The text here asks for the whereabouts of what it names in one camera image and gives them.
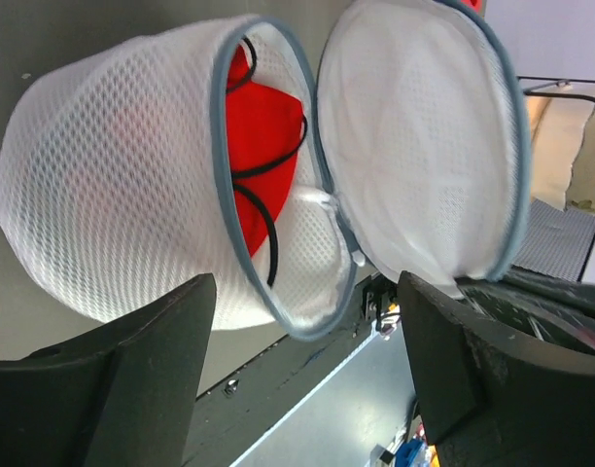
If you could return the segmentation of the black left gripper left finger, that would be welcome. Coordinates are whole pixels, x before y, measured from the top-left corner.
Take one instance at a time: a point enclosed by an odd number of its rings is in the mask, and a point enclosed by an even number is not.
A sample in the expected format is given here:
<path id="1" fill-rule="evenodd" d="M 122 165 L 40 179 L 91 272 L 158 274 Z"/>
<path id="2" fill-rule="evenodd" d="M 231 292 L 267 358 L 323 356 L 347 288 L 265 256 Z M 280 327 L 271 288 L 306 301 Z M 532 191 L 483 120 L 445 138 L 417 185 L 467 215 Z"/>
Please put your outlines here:
<path id="1" fill-rule="evenodd" d="M 0 361 L 0 466 L 178 466 L 216 304 L 211 274 Z"/>

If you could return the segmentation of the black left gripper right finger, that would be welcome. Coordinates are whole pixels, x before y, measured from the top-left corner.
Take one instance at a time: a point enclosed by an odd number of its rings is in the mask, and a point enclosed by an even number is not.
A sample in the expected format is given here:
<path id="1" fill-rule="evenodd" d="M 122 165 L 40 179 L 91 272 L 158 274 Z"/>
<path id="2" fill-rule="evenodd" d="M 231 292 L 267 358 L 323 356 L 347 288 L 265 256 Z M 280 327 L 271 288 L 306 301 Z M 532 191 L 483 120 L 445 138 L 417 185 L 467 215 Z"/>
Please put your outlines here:
<path id="1" fill-rule="evenodd" d="M 513 329 L 409 272 L 398 297 L 441 465 L 595 466 L 595 355 Z"/>

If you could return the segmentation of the cream bowl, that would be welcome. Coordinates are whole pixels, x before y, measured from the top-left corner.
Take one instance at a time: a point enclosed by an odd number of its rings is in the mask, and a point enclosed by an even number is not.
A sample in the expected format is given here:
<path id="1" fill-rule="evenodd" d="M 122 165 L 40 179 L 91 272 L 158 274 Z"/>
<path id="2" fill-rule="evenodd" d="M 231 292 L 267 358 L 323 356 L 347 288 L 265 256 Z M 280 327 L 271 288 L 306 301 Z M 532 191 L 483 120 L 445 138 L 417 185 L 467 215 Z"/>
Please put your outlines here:
<path id="1" fill-rule="evenodd" d="M 595 82 L 525 91 L 532 138 L 531 199 L 595 216 Z"/>

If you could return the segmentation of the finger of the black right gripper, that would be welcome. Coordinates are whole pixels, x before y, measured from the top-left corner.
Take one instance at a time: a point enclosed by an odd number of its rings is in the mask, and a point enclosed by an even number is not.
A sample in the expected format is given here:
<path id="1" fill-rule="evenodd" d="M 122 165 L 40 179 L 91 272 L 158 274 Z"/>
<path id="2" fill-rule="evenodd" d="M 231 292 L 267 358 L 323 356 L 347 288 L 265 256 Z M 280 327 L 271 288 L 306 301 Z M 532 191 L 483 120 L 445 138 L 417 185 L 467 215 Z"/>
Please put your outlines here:
<path id="1" fill-rule="evenodd" d="M 460 279 L 463 302 L 540 341 L 595 355 L 595 285 L 513 269 L 498 282 Z"/>

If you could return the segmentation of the red plastic bin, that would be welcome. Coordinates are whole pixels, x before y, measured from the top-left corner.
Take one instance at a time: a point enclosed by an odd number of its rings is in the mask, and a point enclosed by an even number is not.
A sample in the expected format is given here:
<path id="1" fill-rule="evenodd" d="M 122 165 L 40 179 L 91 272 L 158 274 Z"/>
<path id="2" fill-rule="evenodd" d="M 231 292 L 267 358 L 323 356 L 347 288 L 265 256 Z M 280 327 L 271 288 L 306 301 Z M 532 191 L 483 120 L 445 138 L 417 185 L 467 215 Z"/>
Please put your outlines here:
<path id="1" fill-rule="evenodd" d="M 486 0 L 461 0 L 461 2 L 468 8 L 472 9 L 480 16 L 484 16 L 486 8 Z"/>

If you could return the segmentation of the white mesh laundry bag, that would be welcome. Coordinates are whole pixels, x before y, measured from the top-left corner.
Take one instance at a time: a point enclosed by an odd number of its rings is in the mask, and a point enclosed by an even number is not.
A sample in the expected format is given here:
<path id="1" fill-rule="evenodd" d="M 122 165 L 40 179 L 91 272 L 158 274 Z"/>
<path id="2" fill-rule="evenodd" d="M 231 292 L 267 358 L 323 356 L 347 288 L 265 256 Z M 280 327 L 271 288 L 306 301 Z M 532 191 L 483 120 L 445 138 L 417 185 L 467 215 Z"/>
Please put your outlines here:
<path id="1" fill-rule="evenodd" d="M 312 69 L 276 18 L 138 36 L 40 78 L 0 151 L 0 228 L 32 280 L 109 322 L 210 273 L 220 330 L 311 341 L 357 271 L 450 297 L 523 239 L 522 92 L 459 1 L 355 1 Z"/>

